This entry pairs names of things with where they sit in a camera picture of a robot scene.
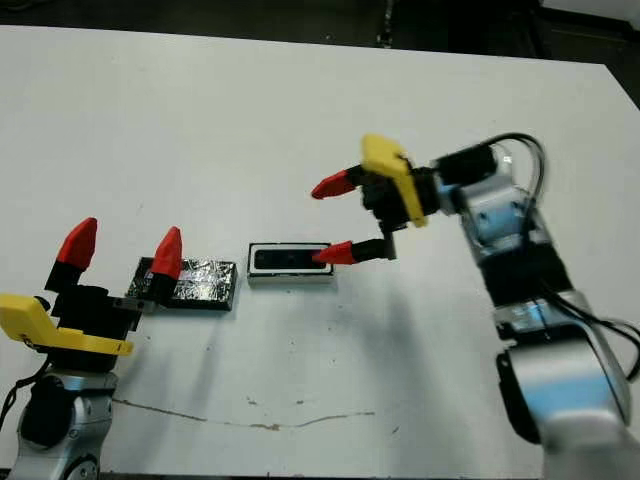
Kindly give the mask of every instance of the yellow gripper bracket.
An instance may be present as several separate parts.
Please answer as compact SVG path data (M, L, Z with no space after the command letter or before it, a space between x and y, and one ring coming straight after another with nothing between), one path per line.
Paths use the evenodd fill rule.
M85 335L82 330L56 328L33 297L0 294L0 327L9 338L29 346L65 348L107 355L129 355L133 343Z
M404 148L382 135L367 134L362 138L362 154L362 168L391 178L400 192L411 222L416 227L425 227L427 219L422 211Z

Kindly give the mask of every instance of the black cable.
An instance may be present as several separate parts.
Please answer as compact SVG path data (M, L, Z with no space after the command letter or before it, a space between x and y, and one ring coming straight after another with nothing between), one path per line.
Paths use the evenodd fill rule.
M534 174L532 175L531 184L528 189L529 197L527 199L527 205L523 209L524 214L522 216L522 224L521 224L521 231L520 231L520 237L522 239L521 241L522 241L522 246L524 250L526 246L529 244L528 229L531 224L531 218L533 216L533 212L535 211L535 206L542 194L542 187L544 184L544 176L545 176L545 169L546 169L546 154L542 144L535 137L532 137L529 134L520 133L520 132L508 132L508 133L503 133L503 134L488 138L480 143L471 145L470 147L463 148L462 150L459 150L458 152L456 152L456 154L468 153L477 148L490 147L504 140L515 140L517 142L522 143L529 149L534 160L534 164L533 164Z
M558 310L574 318L582 320L583 322L595 323L597 325L600 325L629 340L636 348L636 358L631 366L631 369L627 372L626 377L629 382L637 380L638 375L640 374L640 329L638 329L638 327L622 321L602 320L595 315L582 310L581 308L578 308L571 302L568 302L560 295L558 295L558 293L551 290L549 286L544 282L541 281L540 286L542 287L543 298ZM628 328L634 333L635 336L630 335L620 327Z
M2 430L2 426L4 425L4 420L7 416L7 413L9 413L9 410L11 410L11 407L13 407L13 405L16 403L16 400L18 398L18 395L17 395L18 389L26 387L27 385L31 385L32 383L35 383L36 381L38 381L38 379L42 377L44 372L47 370L48 366L49 366L49 360L47 359L44 361L44 363L36 373L31 375L30 377L22 378L18 380L16 384L13 387L11 387L11 390L9 390L9 393L7 393L7 396L4 398L2 411L0 411L0 430Z
M527 247L530 243L529 228L530 228L531 220L532 220L533 213L535 211L538 199L542 193L542 186L544 184L544 176L545 176L545 170L546 170L546 154L542 144L537 139L535 139L534 137L526 133L509 132L509 133L504 133L501 135L497 135L495 137L488 138L483 142L477 143L475 145L472 145L471 147L467 147L461 150L459 153L468 152L476 148L488 147L498 142L501 142L503 140L516 140L520 143L523 143L528 147L529 151L531 152L532 158L535 161L533 165L534 173L532 175L531 184L528 189L529 196L527 200L527 205L524 208L524 215L522 217L522 224L521 224L521 230L520 230L520 239L521 239L520 250L524 255L526 254ZM635 361L633 362L631 369L629 370L629 372L627 372L626 377L629 382L633 382L638 378L638 375L640 374L640 329L638 329L638 327L627 322L601 320L595 315L578 308L577 306L573 305L571 302L568 302L567 300L562 298L560 295L558 295L558 293L556 293L551 288L549 288L548 285L544 283L542 278L539 279L539 284L540 284L540 292L541 292L542 298L545 299L550 305L553 305L558 310L561 310L565 314L573 318L576 318L578 320L581 320L585 323L600 325L616 333L617 335L620 335L621 337L629 340L636 349L636 358L635 358ZM633 332L633 335L627 333L621 327L629 329L631 332Z

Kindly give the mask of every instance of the red gripper tip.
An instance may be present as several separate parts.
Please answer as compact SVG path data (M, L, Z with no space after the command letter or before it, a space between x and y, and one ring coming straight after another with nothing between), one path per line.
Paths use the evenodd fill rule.
M91 264L91 257L96 249L97 231L98 220L93 217L78 224L64 239L56 260L85 271Z
M321 181L311 192L313 198L321 200L325 197L337 197L343 193L355 190L355 185L351 183L346 170L331 175Z
M171 227L156 250L151 272L178 280L182 270L182 237L178 227Z
M353 265L357 263L353 258L351 247L353 242L342 242L320 250L311 259L317 263L331 263L340 265Z

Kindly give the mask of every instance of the white tabletop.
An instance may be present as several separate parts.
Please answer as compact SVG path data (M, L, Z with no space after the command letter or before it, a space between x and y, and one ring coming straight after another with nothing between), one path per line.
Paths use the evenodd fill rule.
M637 319L640 112L604 66L2 27L0 72L0 291L42 294L90 215L83 281L112 294L171 225L185 257L241 273L232 312L156 315L130 335L115 397L206 420L116 404L105 471L539 474L539 449L504 412L502 344L455 218L400 232L397 261L339 268L333 287L247 285L250 242L377 235L357 194L309 196L359 162L366 132L417 164L504 131L540 138L542 212L574 284L596 312ZM0 338L0 395L41 361ZM0 467L27 397L0 434Z

